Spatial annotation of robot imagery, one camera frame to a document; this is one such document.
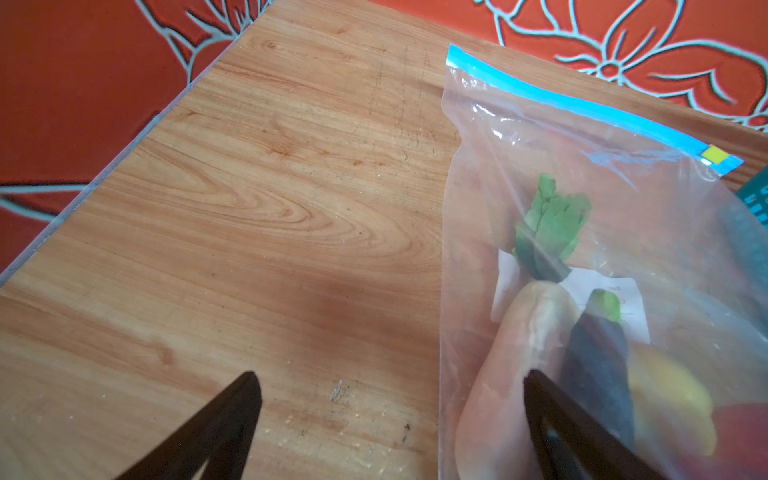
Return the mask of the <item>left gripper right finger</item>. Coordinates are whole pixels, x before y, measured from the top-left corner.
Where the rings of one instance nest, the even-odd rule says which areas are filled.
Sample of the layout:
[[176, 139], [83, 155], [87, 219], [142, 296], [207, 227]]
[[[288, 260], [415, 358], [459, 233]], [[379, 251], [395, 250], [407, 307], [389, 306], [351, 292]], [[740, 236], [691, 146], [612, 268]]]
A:
[[658, 479], [660, 474], [605, 430], [543, 372], [523, 381], [539, 468], [546, 479]]

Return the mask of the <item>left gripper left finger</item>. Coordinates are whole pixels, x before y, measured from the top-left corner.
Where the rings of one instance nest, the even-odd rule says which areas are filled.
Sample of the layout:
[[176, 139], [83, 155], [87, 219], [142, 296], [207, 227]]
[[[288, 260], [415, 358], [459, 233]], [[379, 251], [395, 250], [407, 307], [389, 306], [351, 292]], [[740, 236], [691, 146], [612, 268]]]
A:
[[240, 479], [263, 400], [257, 375], [246, 371], [121, 479]]

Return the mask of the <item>yellow potato toy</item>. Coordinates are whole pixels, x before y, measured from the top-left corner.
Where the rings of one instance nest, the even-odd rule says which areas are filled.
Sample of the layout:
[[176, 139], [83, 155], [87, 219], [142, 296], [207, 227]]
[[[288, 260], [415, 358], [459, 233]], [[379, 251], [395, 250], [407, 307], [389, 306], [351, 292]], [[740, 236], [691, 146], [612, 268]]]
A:
[[628, 380], [635, 445], [649, 461], [709, 456], [717, 445], [714, 403], [707, 387], [684, 364], [649, 344], [629, 344]]

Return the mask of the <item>dark eggplant toy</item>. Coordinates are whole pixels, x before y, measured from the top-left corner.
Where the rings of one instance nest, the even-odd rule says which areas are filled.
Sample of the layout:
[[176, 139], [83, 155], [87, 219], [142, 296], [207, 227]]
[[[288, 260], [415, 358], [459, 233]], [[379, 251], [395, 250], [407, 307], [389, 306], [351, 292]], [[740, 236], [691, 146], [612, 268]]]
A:
[[593, 290], [570, 331], [559, 386], [605, 430], [634, 449], [628, 355], [618, 296]]

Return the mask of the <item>white radish toy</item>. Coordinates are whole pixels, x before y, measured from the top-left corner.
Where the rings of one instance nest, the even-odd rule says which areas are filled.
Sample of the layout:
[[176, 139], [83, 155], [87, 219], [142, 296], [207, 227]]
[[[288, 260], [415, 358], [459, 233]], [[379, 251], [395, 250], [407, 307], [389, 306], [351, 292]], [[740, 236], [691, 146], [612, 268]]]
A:
[[490, 351], [464, 405], [455, 435], [455, 462], [462, 479], [522, 479], [533, 453], [523, 380], [553, 365], [578, 308], [561, 283], [566, 261], [591, 213], [584, 194], [558, 193], [543, 174], [534, 200], [515, 226], [513, 253], [531, 280], [502, 316]]

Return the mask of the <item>red apple toy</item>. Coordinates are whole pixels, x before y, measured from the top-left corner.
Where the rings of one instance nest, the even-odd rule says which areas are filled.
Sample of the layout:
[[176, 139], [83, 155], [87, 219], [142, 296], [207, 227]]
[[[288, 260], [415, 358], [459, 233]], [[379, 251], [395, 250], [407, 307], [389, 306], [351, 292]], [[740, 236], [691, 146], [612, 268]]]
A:
[[766, 479], [767, 405], [721, 407], [712, 415], [717, 445], [710, 456], [684, 457], [684, 479]]

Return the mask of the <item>clear zip top bag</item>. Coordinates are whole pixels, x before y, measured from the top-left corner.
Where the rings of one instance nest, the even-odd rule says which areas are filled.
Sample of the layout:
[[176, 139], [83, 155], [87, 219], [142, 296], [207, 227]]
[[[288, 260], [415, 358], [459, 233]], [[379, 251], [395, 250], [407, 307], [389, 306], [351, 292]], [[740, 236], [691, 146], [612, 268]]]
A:
[[[531, 280], [513, 253], [515, 226], [543, 174], [592, 206], [561, 283], [575, 323], [591, 292], [608, 290], [628, 347], [649, 344], [688, 367], [713, 413], [767, 405], [767, 227], [724, 183], [739, 158], [528, 84], [458, 46], [445, 65], [441, 106], [460, 145], [443, 204], [439, 477], [462, 479], [458, 421], [502, 316]], [[573, 326], [557, 361], [532, 369], [558, 387]]]

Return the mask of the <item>teal plastic basket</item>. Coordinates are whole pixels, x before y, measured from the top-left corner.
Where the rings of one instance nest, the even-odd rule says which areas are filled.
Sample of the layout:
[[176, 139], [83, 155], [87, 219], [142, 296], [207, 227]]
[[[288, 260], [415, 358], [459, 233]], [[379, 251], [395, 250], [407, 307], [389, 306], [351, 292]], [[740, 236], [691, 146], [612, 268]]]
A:
[[747, 181], [736, 195], [748, 207], [757, 220], [767, 227], [768, 223], [768, 167], [763, 168]]

